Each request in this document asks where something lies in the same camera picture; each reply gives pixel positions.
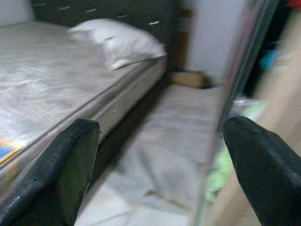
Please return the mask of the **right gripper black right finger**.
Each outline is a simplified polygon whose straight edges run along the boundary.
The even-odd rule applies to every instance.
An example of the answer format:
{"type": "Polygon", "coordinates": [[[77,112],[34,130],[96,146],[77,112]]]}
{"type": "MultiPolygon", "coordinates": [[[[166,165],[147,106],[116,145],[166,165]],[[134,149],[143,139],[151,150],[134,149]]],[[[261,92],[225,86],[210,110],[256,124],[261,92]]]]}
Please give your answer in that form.
{"type": "Polygon", "coordinates": [[[276,133],[244,116],[223,137],[244,194],[262,226],[301,224],[301,158],[276,133]]]}

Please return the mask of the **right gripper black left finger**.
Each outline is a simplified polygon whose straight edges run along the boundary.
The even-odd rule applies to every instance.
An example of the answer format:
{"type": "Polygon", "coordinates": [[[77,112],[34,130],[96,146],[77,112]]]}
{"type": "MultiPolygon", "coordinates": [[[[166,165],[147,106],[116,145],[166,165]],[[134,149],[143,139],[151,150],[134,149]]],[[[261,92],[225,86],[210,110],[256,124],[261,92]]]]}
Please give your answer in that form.
{"type": "Polygon", "coordinates": [[[2,226],[72,226],[89,186],[100,125],[77,119],[21,171],[0,199],[2,226]]]}

